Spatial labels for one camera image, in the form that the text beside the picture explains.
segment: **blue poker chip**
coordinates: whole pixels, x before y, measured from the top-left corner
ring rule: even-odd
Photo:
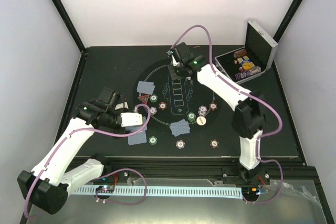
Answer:
[[[205,114],[206,114],[206,112],[205,111],[198,111],[198,114],[200,115],[200,116],[205,116]]]
[[[202,111],[202,112],[206,112],[208,109],[206,108],[206,106],[200,106],[198,108],[199,111]]]
[[[185,143],[182,140],[178,140],[176,142],[176,147],[179,149],[183,149],[184,148]]]

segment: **red triangle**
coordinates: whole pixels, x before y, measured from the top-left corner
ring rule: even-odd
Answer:
[[[138,99],[140,100],[140,101],[142,101],[144,104],[147,104],[148,103],[148,100],[149,100],[149,94],[146,94],[146,95],[142,95],[142,96],[140,96],[140,97],[138,97]]]

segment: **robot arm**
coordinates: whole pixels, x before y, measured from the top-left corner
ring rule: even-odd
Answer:
[[[234,111],[232,127],[240,138],[239,161],[246,170],[256,168],[259,164],[256,156],[257,140],[263,132],[265,117],[256,101],[239,92],[251,93],[251,91],[233,82],[215,66],[213,66],[215,69],[213,72],[206,59],[203,56],[195,57],[185,43],[180,43],[171,49],[169,55],[172,57],[173,63],[169,67],[173,80],[197,77],[198,82],[217,93],[231,107]],[[229,84],[223,82],[218,76],[221,76]],[[262,98],[259,92],[255,92],[253,95]]]
[[[44,159],[30,173],[22,171],[18,176],[24,198],[27,197],[33,181],[44,170],[33,190],[30,202],[50,214],[55,214],[77,188],[103,175],[106,162],[104,157],[98,154],[65,173],[75,154],[94,132],[78,131],[71,136],[70,133],[77,129],[97,129],[100,126],[124,133],[126,126],[142,125],[142,115],[128,112],[126,103],[117,104],[120,97],[120,94],[105,88],[98,99],[84,102],[77,108],[75,117],[70,120],[63,135]],[[50,159],[55,149],[57,152]]]

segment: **aluminum case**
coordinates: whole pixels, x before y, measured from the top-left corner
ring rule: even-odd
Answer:
[[[243,83],[261,76],[272,66],[277,48],[278,43],[255,20],[249,20],[247,22],[245,45],[215,57],[216,67],[236,83]],[[234,74],[237,71],[232,67],[233,54],[241,49],[248,51],[247,56],[255,65],[261,67],[261,72],[242,80],[236,80]]]

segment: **white wall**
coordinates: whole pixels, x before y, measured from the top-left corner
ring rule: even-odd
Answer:
[[[336,1],[303,0],[276,63],[308,164],[336,219]]]
[[[0,0],[1,223],[19,223],[16,178],[51,148],[79,56],[51,0]]]
[[[62,0],[86,46],[171,45],[206,26],[214,44],[243,44],[246,21],[274,35],[292,0]],[[199,29],[187,44],[207,44]]]

